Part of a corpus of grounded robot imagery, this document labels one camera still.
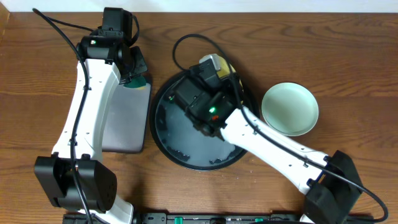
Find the green yellow sponge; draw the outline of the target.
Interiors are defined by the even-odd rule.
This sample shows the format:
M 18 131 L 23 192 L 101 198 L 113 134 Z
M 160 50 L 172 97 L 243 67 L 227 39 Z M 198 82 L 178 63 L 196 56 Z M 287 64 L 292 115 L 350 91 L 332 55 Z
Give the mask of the green yellow sponge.
M 144 89 L 147 84 L 147 81 L 145 77 L 142 75 L 134 77 L 129 83 L 125 83 L 123 86 L 125 88 L 130 88 L 130 89 Z

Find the pale green plate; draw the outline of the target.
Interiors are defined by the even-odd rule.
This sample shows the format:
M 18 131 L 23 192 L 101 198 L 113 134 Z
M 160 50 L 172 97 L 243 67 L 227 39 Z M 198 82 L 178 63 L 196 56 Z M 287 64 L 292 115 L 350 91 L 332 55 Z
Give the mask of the pale green plate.
M 284 82 L 266 91 L 261 103 L 265 122 L 286 136 L 301 136 L 311 131 L 319 118 L 318 102 L 304 86 Z

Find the yellow plate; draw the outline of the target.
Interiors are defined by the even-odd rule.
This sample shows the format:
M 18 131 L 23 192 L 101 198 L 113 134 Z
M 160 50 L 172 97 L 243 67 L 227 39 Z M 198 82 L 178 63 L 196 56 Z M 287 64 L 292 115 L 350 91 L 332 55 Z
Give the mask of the yellow plate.
M 218 54 L 213 54 L 213 59 L 217 76 L 220 81 L 225 84 L 229 81 L 229 77 L 231 75 L 230 68 L 233 73 L 236 73 L 236 70 L 232 65 L 228 65 L 227 61 Z

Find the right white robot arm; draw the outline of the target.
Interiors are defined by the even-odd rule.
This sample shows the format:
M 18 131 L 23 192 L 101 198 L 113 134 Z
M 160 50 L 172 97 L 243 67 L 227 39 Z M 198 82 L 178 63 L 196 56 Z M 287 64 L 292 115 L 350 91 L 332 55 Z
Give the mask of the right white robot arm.
M 364 191 L 350 156 L 329 156 L 271 129 L 243 105 L 237 74 L 221 78 L 214 68 L 196 65 L 172 85 L 170 99 L 197 130 L 247 150 L 291 181 L 305 196 L 303 222 L 350 220 Z

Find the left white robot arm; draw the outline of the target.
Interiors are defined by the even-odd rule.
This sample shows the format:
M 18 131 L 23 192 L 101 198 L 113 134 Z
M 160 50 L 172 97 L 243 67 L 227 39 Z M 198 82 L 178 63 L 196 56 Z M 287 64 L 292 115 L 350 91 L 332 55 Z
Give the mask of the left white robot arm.
M 131 223 L 134 207 L 117 193 L 104 152 L 130 153 L 144 143 L 151 87 L 139 47 L 120 38 L 86 36 L 76 47 L 77 80 L 62 133 L 34 173 L 54 207 L 83 223 Z

